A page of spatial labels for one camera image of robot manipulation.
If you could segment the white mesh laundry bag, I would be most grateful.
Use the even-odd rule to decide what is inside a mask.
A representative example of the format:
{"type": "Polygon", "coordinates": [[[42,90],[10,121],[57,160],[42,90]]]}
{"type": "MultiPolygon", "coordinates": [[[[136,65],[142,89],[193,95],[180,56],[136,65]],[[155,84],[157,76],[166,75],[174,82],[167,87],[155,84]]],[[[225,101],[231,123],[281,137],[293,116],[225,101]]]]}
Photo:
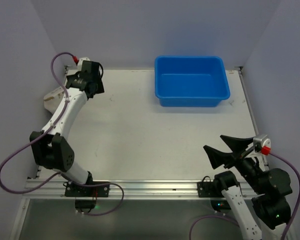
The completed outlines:
{"type": "Polygon", "coordinates": [[[53,91],[47,93],[43,97],[44,108],[49,111],[51,114],[54,114],[57,110],[59,104],[61,103],[64,97],[64,90],[62,87],[57,87],[53,91]]]}

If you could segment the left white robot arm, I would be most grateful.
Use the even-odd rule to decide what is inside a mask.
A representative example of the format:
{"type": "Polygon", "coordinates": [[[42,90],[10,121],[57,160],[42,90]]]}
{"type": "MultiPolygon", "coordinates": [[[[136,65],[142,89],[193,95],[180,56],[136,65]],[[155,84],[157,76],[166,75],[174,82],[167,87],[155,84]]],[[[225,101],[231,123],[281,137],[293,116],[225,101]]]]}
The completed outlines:
{"type": "Polygon", "coordinates": [[[81,58],[77,72],[68,75],[66,93],[50,121],[31,133],[31,149],[35,163],[41,167],[61,172],[68,180],[86,184],[89,172],[75,162],[75,152],[67,139],[71,127],[89,99],[105,92],[102,77],[104,69],[99,62],[81,58]]]}

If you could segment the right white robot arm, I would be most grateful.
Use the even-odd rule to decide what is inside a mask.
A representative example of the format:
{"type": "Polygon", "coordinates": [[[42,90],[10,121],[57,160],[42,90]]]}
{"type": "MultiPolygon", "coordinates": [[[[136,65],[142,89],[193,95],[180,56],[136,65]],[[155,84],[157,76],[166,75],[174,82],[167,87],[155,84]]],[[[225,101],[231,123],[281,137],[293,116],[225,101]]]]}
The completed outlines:
{"type": "Polygon", "coordinates": [[[245,240],[278,240],[291,219],[286,196],[293,191],[289,174],[279,168],[262,170],[258,156],[271,152],[271,140],[266,134],[250,138],[221,135],[230,152],[222,152],[205,145],[213,169],[223,166],[226,171],[215,175],[212,186],[227,201],[245,240]],[[235,168],[257,197],[252,198],[256,222],[244,201],[241,186],[230,171],[235,168]]]}

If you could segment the blue plastic bin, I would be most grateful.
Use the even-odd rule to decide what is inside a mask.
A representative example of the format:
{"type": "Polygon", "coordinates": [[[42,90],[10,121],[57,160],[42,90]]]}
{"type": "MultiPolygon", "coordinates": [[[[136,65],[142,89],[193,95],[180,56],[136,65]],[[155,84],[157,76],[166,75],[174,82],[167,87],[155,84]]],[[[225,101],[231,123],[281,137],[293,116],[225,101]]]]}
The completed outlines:
{"type": "Polygon", "coordinates": [[[218,56],[158,56],[154,93],[163,107],[216,107],[231,96],[218,56]]]}

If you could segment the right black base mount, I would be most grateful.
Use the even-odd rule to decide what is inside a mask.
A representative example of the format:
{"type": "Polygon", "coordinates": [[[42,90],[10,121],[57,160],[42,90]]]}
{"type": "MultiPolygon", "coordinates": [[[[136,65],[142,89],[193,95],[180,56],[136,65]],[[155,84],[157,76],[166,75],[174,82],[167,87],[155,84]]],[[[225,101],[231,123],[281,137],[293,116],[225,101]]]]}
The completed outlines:
{"type": "Polygon", "coordinates": [[[222,193],[217,190],[214,181],[209,176],[205,176],[201,181],[198,181],[196,186],[198,197],[209,199],[209,204],[214,211],[222,214],[230,212],[230,205],[222,193]]]}

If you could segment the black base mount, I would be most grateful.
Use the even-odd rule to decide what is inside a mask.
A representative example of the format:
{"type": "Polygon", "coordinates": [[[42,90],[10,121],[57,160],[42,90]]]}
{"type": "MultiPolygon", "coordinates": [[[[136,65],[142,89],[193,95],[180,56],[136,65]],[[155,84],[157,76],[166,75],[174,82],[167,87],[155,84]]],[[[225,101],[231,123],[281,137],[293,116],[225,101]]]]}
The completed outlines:
{"type": "Polygon", "coordinates": [[[90,213],[96,207],[98,198],[107,198],[109,196],[110,183],[107,181],[92,181],[92,185],[101,185],[98,187],[83,187],[73,182],[64,182],[64,195],[74,197],[75,209],[80,213],[90,213]]]}
{"type": "Polygon", "coordinates": [[[230,212],[230,205],[222,193],[217,190],[214,181],[209,176],[205,176],[201,181],[198,181],[196,186],[198,197],[209,199],[209,204],[214,211],[222,214],[230,212]]]}

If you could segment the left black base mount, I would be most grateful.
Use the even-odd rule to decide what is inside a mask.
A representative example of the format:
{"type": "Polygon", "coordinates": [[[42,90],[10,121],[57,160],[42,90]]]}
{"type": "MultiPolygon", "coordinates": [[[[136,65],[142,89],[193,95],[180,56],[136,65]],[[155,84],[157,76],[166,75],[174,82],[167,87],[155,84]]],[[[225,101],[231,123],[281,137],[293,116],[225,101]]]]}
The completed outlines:
{"type": "Polygon", "coordinates": [[[107,198],[109,196],[110,183],[107,181],[92,181],[92,185],[101,185],[98,187],[83,187],[73,182],[64,182],[64,195],[74,197],[75,209],[80,213],[90,213],[96,207],[98,198],[107,198]]]}

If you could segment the aluminium front rail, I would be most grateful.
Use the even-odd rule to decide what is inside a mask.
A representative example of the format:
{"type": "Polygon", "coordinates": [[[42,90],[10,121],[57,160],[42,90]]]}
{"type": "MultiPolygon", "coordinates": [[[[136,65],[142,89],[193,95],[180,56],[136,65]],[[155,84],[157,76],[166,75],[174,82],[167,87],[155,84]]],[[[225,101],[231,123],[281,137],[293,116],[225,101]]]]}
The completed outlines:
{"type": "MultiPolygon", "coordinates": [[[[27,193],[31,199],[65,198],[65,179],[56,178],[39,189],[27,193]]],[[[197,200],[198,180],[115,180],[126,200],[197,200]]]]}

